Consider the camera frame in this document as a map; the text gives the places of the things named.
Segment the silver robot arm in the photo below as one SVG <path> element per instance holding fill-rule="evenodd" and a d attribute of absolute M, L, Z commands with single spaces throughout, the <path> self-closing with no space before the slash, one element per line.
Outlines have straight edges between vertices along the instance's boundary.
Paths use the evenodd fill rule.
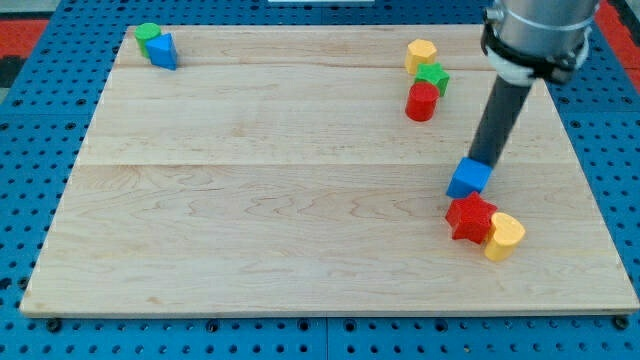
<path fill-rule="evenodd" d="M 506 83 L 565 84 L 584 64 L 598 0 L 495 0 L 483 10 L 481 47 Z"/>

